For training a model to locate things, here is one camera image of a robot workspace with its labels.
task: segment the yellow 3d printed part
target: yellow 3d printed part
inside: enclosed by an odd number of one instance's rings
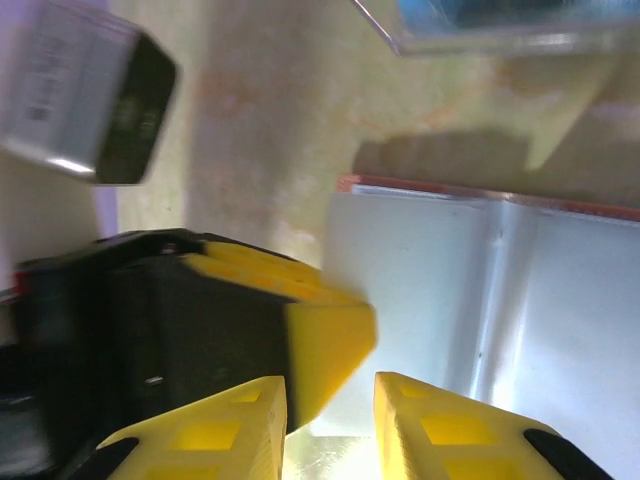
[[[71,480],[279,480],[285,396],[284,378],[264,377],[132,425]]]
[[[548,426],[397,373],[378,373],[385,480],[610,479]]]
[[[184,262],[201,275],[291,299],[283,309],[296,426],[313,420],[376,344],[375,313],[356,295],[328,287],[308,265],[257,250],[209,243]]]

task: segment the table surface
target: table surface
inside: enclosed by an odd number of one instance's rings
[[[182,66],[122,228],[186,225],[319,264],[339,173],[640,207],[636,54],[398,59],[347,0],[114,0]]]

